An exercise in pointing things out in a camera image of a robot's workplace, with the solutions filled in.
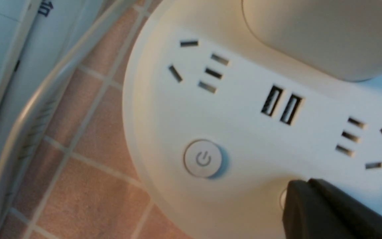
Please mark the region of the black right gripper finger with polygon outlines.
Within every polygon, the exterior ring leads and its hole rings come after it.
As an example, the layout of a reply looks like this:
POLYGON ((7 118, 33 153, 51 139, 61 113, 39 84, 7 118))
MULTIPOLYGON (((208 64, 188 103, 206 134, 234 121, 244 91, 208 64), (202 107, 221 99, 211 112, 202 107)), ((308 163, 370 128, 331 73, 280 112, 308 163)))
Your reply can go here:
POLYGON ((382 216, 323 179, 287 185, 287 239, 382 239, 382 216))

